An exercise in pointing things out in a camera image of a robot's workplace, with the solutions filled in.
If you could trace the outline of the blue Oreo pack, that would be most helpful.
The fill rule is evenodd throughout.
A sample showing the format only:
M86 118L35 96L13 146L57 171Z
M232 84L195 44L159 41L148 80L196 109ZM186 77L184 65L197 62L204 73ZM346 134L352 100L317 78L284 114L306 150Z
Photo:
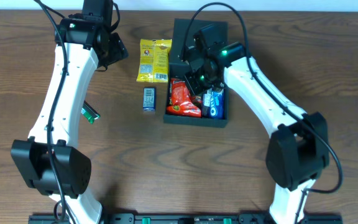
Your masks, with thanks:
M205 118L223 119L224 116L224 90L208 90L203 94L201 115Z

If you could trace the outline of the red snack bag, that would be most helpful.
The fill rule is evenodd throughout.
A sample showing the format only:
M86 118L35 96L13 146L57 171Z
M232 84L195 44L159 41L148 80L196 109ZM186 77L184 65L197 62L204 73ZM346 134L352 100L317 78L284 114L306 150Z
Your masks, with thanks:
M193 104L191 95L183 80L172 78L167 113L176 116L201 118L201 109Z

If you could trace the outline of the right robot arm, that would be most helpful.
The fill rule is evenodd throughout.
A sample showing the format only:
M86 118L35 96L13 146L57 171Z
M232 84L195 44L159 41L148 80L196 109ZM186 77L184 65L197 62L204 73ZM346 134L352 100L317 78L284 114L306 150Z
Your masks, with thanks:
M228 87L260 119L269 136L265 163L275 181L268 212L275 223L303 221L307 196L329 165L328 128L323 116L308 114L284 96L238 42L183 47L180 58L191 68L185 80L192 94Z

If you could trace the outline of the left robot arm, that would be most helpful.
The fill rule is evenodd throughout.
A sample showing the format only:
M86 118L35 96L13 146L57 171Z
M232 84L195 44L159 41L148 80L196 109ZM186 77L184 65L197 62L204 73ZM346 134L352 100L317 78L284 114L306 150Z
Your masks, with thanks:
M54 68L42 109L28 138L12 143L25 184L61 206L55 222L102 219L103 206L89 187L91 160L77 148L78 129L82 112L91 111L85 96L94 72L128 56L117 25L109 12L83 10L55 26Z

